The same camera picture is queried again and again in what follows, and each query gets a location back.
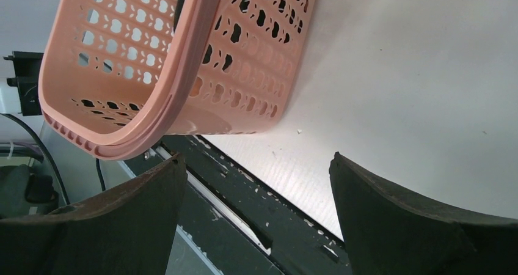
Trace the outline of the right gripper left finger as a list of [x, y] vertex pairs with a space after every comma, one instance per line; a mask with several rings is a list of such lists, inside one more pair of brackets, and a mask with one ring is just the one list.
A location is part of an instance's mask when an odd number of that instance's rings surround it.
[[164, 274], [187, 185], [176, 154], [96, 196], [1, 221], [2, 274]]

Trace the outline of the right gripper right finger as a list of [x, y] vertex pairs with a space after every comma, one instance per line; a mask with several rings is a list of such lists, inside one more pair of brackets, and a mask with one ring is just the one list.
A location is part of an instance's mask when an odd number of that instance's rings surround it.
[[517, 220], [454, 207], [359, 166], [329, 167], [354, 274], [516, 274]]

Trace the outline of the plain black sock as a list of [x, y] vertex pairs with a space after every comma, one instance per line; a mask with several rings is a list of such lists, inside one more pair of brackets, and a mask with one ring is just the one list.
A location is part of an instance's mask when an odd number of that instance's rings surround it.
[[185, 0], [177, 0], [174, 18], [173, 18], [173, 31], [174, 32], [176, 32], [176, 30], [177, 30], [177, 26], [178, 26], [178, 22], [180, 20], [180, 16], [181, 16], [181, 13], [183, 10], [184, 2], [185, 2]]

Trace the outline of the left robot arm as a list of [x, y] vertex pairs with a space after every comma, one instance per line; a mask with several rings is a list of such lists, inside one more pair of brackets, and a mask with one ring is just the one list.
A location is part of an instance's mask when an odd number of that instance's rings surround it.
[[1, 113], [40, 116], [38, 77], [43, 53], [13, 51], [3, 59], [13, 64], [14, 76], [1, 79]]

